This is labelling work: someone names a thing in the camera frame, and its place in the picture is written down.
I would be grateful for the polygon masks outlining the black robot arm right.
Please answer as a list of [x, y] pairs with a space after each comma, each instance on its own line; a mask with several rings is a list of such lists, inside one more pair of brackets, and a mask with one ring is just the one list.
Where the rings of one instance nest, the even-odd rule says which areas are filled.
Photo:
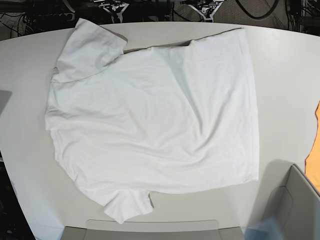
[[111, 16], [114, 24], [123, 22], [123, 13], [130, 5], [122, 0], [94, 0], [93, 2]]

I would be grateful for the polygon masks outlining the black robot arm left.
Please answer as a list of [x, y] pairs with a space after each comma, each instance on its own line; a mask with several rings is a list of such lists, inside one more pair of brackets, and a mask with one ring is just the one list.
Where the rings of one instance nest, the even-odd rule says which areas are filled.
[[188, 5], [197, 12], [204, 22], [214, 22], [214, 15], [224, 0], [182, 0], [181, 4]]

